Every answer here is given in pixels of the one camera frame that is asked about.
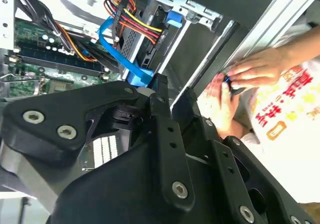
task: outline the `screw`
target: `screw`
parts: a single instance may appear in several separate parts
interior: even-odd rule
[[[301,222],[295,216],[291,216],[291,223],[292,224],[301,224]]]
[[[255,217],[253,213],[249,210],[248,207],[242,205],[240,206],[240,213],[242,217],[248,222],[248,223],[254,223],[255,222]]]
[[[180,181],[175,181],[172,184],[172,190],[178,198],[186,199],[188,196],[188,189]]]
[[[237,139],[233,138],[232,140],[237,146],[240,146],[240,142]]]
[[[162,102],[162,103],[165,102],[165,100],[164,100],[161,96],[157,96],[156,98],[157,98],[160,102]]]
[[[59,137],[67,140],[72,140],[77,136],[77,131],[70,125],[62,125],[56,131]]]
[[[214,125],[209,119],[205,120],[205,123],[207,123],[210,127]]]
[[[32,124],[39,124],[45,120],[45,116],[41,112],[36,110],[28,110],[23,113],[22,117],[27,123]]]
[[[126,87],[124,90],[125,90],[127,93],[130,93],[130,94],[134,93],[134,91],[133,91],[131,88],[129,88],[129,87]]]

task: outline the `motherboard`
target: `motherboard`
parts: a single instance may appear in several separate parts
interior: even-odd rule
[[[0,76],[0,83],[7,88],[6,98],[63,92],[119,79],[119,73],[101,63],[84,61],[67,52],[57,36],[29,21],[16,19],[14,33],[15,48],[5,57],[7,72]],[[89,36],[73,35],[105,52]]]

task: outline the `person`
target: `person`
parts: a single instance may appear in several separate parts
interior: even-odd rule
[[[292,26],[274,47],[236,62],[227,72],[241,95],[254,133],[234,120],[217,74],[198,99],[221,138],[236,136],[298,203],[320,203],[320,26]]]

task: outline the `green circuit board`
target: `green circuit board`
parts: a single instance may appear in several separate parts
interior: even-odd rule
[[[50,94],[115,81],[27,63],[11,66],[9,73],[15,76],[9,76],[8,81],[23,80],[10,83],[10,97]]]
[[[59,49],[62,48],[60,39],[31,22],[16,19],[14,35],[16,46],[21,48],[20,53],[15,57],[19,57],[22,53],[22,55],[33,58],[33,53],[39,53],[39,61],[38,63],[28,63],[23,58],[18,58],[18,61],[9,64],[9,75],[2,79],[2,81],[9,83],[8,97],[36,96],[68,91],[113,82],[119,78],[119,73],[104,72],[103,69],[102,71],[98,69],[91,71],[91,65],[97,66],[97,64],[84,63],[76,56],[59,53]],[[84,42],[90,42],[90,37],[83,36],[82,38]],[[105,51],[100,44],[97,43],[95,46]],[[65,68],[73,63],[74,66],[71,68]]]

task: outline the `hand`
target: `hand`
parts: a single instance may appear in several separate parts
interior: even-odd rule
[[[291,61],[285,51],[268,48],[236,63],[227,75],[235,89],[272,86],[289,68]]]
[[[232,120],[239,104],[239,95],[230,98],[229,86],[223,82],[224,75],[217,74],[205,89],[206,109],[210,111],[210,119],[222,138],[232,135]]]

